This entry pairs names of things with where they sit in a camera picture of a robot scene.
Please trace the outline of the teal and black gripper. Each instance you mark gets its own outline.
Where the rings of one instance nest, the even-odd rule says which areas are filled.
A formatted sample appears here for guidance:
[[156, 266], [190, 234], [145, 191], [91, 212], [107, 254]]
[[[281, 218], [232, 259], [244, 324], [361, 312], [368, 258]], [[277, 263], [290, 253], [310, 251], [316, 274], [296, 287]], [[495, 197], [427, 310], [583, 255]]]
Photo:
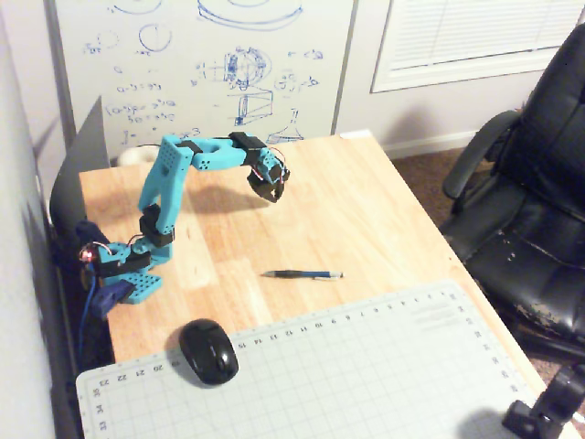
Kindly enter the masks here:
[[254, 166], [247, 177], [251, 189], [261, 198], [276, 203], [283, 195], [285, 184], [290, 176], [285, 158], [274, 149], [261, 149]]

